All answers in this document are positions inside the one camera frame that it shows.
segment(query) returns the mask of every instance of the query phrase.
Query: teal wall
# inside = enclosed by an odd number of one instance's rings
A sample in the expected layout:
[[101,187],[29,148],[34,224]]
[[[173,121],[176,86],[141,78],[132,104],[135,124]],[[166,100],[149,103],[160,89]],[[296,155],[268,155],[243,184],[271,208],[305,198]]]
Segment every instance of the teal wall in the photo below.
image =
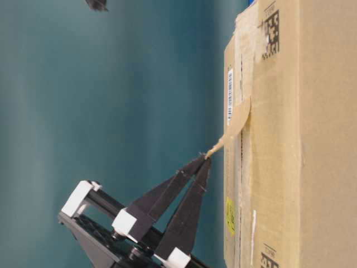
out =
[[[90,267],[56,219],[79,180],[128,204],[217,141],[223,51],[246,2],[3,1],[1,267]],[[222,160],[194,249],[211,267],[224,267]]]

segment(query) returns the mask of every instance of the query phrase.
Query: yellow label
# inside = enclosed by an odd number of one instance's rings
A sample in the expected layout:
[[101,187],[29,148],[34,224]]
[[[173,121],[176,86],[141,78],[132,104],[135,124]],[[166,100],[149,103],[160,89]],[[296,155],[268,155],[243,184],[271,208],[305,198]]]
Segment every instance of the yellow label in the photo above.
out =
[[235,208],[232,199],[227,197],[227,204],[226,204],[226,221],[228,230],[233,236],[235,233]]

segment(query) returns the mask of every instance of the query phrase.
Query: white bracket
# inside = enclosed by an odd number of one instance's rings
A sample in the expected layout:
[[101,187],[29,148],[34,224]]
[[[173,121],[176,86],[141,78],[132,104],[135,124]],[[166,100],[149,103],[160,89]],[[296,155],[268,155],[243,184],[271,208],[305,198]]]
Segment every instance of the white bracket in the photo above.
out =
[[95,181],[82,180],[69,196],[66,204],[62,208],[62,212],[68,217],[73,217],[75,214],[81,215],[87,204],[84,202],[85,197],[91,190],[98,191],[102,186]]
[[116,218],[112,223],[112,227],[114,230],[121,236],[126,236],[130,238],[132,241],[137,243],[138,241],[129,235],[130,230],[133,228],[134,224],[136,223],[136,218],[129,214],[125,208],[120,210]]
[[177,247],[171,252],[167,260],[163,260],[155,254],[166,268],[185,268],[191,260],[191,256],[186,255]]

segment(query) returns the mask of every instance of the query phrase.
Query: barcode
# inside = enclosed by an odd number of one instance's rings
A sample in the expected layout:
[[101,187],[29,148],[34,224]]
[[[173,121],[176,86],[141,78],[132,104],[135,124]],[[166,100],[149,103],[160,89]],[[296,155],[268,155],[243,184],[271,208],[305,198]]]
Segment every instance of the barcode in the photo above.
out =
[[232,113],[233,113],[233,69],[230,69],[228,71],[228,101],[227,101],[227,107],[228,107],[228,126],[230,119],[232,118]]

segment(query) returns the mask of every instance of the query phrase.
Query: cardboard box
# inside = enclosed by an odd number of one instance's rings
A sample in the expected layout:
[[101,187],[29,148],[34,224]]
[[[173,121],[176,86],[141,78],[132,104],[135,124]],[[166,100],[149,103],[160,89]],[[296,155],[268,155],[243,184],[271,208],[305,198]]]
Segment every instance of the cardboard box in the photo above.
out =
[[225,148],[228,268],[356,265],[356,12],[351,0],[259,0],[238,16],[225,59],[234,101],[251,95],[252,110]]

